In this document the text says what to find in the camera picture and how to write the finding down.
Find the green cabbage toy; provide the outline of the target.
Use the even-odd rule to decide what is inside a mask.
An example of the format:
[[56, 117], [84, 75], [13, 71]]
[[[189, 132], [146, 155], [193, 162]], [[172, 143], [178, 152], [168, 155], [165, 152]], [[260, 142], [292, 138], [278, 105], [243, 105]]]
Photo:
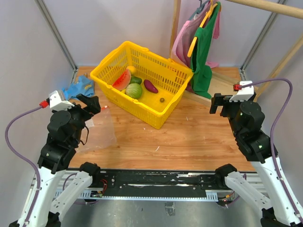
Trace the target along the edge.
[[132, 83], [126, 87], [125, 94], [133, 99], [140, 99], [143, 89], [140, 84]]

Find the clear zip top bag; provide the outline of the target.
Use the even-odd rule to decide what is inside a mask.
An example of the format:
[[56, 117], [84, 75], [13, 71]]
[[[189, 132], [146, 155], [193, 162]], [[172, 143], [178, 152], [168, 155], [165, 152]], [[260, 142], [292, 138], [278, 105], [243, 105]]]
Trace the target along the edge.
[[110, 108], [107, 105], [85, 124], [77, 153], [101, 150], [117, 143]]

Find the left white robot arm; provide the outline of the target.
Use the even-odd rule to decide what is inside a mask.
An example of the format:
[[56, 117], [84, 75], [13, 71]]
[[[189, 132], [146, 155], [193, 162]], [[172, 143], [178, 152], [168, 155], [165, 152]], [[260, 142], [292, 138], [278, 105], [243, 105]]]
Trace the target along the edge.
[[50, 107], [52, 116], [47, 125], [46, 144], [42, 147], [38, 163], [34, 164], [19, 154], [9, 141], [9, 129], [15, 117], [6, 127], [5, 140], [11, 151], [29, 163], [36, 174], [36, 182], [29, 194], [28, 203], [24, 206], [21, 217], [10, 223], [11, 227], [59, 227], [67, 211], [89, 186], [96, 187], [101, 183], [100, 167], [93, 163], [84, 163], [76, 173], [73, 181], [55, 198], [58, 185], [82, 143], [81, 132], [87, 128], [86, 121], [101, 112], [98, 96], [76, 96], [86, 106], [71, 103], [58, 91], [52, 92], [35, 109], [21, 116]]

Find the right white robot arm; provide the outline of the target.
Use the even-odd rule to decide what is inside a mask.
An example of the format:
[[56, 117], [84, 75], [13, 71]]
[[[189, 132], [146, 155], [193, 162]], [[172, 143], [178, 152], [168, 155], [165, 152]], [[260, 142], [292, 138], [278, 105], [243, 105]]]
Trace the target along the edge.
[[216, 93], [210, 113], [216, 113], [219, 106], [220, 115], [229, 120], [240, 152], [255, 168], [268, 196], [246, 182], [231, 164], [216, 169], [215, 185], [234, 190], [258, 213], [263, 227], [301, 227], [303, 208], [286, 180], [277, 149], [270, 145], [271, 137], [261, 130], [265, 115], [259, 104], [252, 98], [234, 102], [231, 96]]

